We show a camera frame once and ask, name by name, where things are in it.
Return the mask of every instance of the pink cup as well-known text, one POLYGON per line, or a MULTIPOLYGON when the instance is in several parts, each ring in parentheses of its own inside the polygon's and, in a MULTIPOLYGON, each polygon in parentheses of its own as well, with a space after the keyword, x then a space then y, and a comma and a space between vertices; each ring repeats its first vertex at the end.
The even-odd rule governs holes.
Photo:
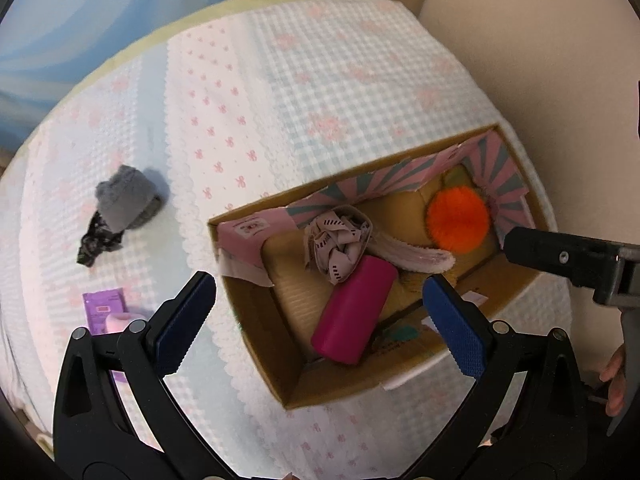
POLYGON ((311 336, 321 356, 347 365, 358 364, 398 270, 389 262, 365 255, 351 276, 335 286, 311 336))

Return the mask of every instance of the bed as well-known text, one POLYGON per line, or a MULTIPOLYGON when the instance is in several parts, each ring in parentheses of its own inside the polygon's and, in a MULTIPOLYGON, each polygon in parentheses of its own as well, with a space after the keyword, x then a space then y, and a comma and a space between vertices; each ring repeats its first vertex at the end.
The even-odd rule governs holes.
MULTIPOLYGON (((83 292, 121 287, 130 308, 151 313, 195 270, 216 274, 209 218, 492 123, 555 227, 513 129, 399 4, 227 0, 156 30, 77 85, 0 180, 2 390, 51 432, 66 343, 86 324, 83 292), (166 205, 87 269, 75 257, 94 188, 122 163, 145 171, 166 205)), ((541 275, 500 316, 519 331, 568 330, 566 283, 541 275)), ((223 290, 166 382, 238 474, 338 480, 400 474, 472 383, 442 352, 359 396, 286 412, 255 370, 223 290)), ((120 390, 140 438, 157 445, 127 385, 120 390)), ((517 381, 501 420, 516 392, 517 381)))

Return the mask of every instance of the orange plush toy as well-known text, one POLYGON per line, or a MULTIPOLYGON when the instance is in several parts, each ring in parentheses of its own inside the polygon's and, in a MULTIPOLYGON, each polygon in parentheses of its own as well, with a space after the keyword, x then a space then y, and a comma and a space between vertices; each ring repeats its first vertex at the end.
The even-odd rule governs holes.
POLYGON ((470 187, 451 187, 437 192, 431 200, 426 225, 439 248, 469 253, 480 246, 489 232, 489 211, 470 187))

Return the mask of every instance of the gray plush toy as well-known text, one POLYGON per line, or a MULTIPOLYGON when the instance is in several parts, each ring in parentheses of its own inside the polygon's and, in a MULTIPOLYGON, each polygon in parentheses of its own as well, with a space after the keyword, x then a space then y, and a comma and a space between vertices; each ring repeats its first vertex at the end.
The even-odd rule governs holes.
POLYGON ((141 171, 125 165, 98 184, 95 197, 98 213, 114 233, 144 225, 162 205, 156 186, 141 171))

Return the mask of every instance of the screw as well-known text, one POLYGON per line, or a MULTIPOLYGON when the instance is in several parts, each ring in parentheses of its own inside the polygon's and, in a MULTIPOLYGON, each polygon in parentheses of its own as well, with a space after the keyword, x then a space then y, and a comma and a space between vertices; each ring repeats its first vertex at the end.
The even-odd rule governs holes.
POLYGON ((85 335, 86 335, 86 328, 84 326, 79 326, 71 333, 71 337, 73 339, 82 339, 85 335))
POLYGON ((136 319, 129 323, 129 331, 137 334, 145 329, 146 321, 144 319, 136 319))
POLYGON ((504 321, 494 321, 491 324, 491 328, 494 329, 494 332, 498 333, 498 334, 507 334, 509 333, 509 330, 511 329, 511 327, 509 327, 509 325, 507 325, 504 321))
POLYGON ((564 341, 566 339, 566 332, 561 328, 553 329, 553 335, 558 341, 564 341))

